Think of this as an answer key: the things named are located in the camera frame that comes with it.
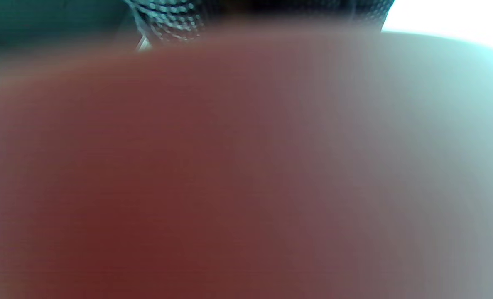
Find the person's left hand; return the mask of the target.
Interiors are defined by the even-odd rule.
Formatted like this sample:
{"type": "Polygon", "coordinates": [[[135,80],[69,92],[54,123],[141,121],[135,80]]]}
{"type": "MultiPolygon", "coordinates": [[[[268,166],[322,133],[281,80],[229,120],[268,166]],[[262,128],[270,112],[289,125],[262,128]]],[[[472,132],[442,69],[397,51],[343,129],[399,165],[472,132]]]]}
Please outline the person's left hand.
{"type": "Polygon", "coordinates": [[[233,18],[331,19],[382,28],[393,0],[127,0],[149,42],[188,41],[233,18]]]}

